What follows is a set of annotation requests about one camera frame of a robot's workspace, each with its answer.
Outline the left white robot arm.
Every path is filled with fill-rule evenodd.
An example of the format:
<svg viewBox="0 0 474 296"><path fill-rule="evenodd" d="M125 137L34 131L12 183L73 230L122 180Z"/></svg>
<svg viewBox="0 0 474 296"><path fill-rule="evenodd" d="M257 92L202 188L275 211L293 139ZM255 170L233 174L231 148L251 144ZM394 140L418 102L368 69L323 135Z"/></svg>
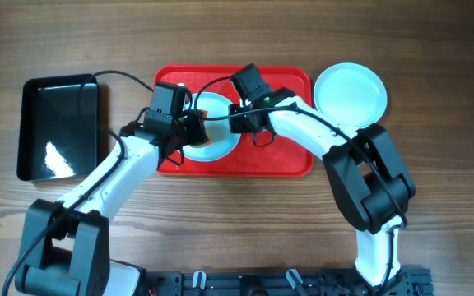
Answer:
<svg viewBox="0 0 474 296"><path fill-rule="evenodd" d="M109 226L133 191L172 153L207 142L206 111L189 109L162 121L142 110L114 136L106 159L56 201L26 212L19 257L2 287L31 295L144 295L146 270L111 259Z"/></svg>

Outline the orange and green sponge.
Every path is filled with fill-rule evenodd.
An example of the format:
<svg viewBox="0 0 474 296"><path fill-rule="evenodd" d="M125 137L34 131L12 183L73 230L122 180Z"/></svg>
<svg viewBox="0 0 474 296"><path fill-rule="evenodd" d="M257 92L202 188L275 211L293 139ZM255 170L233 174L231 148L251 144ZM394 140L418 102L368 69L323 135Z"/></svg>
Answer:
<svg viewBox="0 0 474 296"><path fill-rule="evenodd" d="M205 117L207 116L207 111L199 109L195 112L198 125L196 128L195 139L191 143L191 146L204 147L207 146L210 142L210 138L207 134L205 127Z"/></svg>

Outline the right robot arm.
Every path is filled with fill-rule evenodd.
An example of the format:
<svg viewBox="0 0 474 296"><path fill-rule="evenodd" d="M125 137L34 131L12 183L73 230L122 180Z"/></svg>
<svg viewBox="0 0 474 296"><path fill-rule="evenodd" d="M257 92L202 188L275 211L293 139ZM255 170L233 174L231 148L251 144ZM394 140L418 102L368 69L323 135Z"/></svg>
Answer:
<svg viewBox="0 0 474 296"><path fill-rule="evenodd" d="M340 127L287 88L229 107L233 132L269 131L321 158L337 208L356 230L355 269L376 294L387 292L401 266L397 235L416 189L388 132L376 123Z"/></svg>

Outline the light blue plate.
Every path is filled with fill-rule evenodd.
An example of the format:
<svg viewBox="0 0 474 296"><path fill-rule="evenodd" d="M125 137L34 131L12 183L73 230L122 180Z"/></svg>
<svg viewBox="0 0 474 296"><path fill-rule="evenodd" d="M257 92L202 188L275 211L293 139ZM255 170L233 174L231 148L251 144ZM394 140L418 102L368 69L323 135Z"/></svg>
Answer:
<svg viewBox="0 0 474 296"><path fill-rule="evenodd" d="M223 95L213 92L202 92L197 109L207 111L207 116L223 117L229 114L232 102ZM230 131L230 121L207 121L204 123L209 142L203 146L185 146L184 154L187 159L211 162L228 155L239 143L240 134Z"/></svg>
<svg viewBox="0 0 474 296"><path fill-rule="evenodd" d="M388 93L369 68L343 62L324 70L314 83L314 106L335 123L367 127L384 116Z"/></svg>

